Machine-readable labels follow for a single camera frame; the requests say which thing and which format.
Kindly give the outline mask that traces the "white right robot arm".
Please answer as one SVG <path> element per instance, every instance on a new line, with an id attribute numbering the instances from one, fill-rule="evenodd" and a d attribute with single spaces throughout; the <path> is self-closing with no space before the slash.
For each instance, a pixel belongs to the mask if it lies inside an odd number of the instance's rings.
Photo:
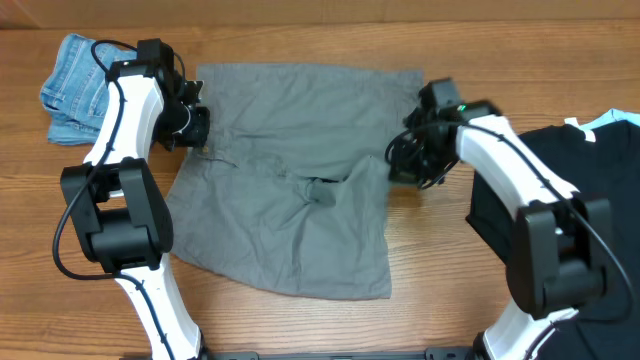
<path id="1" fill-rule="evenodd" d="M 608 292 L 617 260 L 610 206 L 554 173 L 491 103 L 419 105 L 384 157 L 392 180 L 428 188 L 458 162 L 472 166 L 507 212 L 511 299 L 469 347 L 427 350 L 432 359 L 535 359 L 580 311 Z"/>

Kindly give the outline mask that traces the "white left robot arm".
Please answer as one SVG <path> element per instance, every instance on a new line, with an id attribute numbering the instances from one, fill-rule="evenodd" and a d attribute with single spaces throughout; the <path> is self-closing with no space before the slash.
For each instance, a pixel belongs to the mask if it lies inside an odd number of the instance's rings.
<path id="1" fill-rule="evenodd" d="M 101 266 L 90 280 L 113 280 L 126 293 L 147 334 L 153 359 L 205 359 L 199 326 L 190 317 L 171 263 L 169 208 L 148 166 L 154 144 L 173 151 L 205 146 L 210 112 L 200 103 L 200 81 L 160 39 L 141 40 L 133 60 L 105 67 L 109 105 L 97 141 L 82 164 L 66 167 L 60 186 L 67 204 L 52 255 L 58 270 L 66 223 L 74 226 L 84 256 Z"/>

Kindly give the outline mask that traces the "grey shorts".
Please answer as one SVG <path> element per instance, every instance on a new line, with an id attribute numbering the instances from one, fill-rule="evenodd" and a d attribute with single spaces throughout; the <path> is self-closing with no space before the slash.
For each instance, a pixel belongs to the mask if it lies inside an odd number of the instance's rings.
<path id="1" fill-rule="evenodd" d="M 211 129 L 167 197 L 174 254 L 286 295 L 390 297 L 384 152 L 423 73 L 206 64 L 197 75 Z"/>

